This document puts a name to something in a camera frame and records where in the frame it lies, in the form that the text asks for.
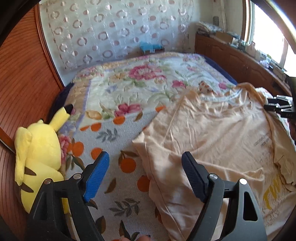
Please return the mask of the person right hand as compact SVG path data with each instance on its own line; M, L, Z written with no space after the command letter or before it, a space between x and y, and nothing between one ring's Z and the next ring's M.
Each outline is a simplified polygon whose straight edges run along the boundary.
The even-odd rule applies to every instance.
M296 124L290 122L289 127L290 127L290 135L292 139L295 141L296 140Z

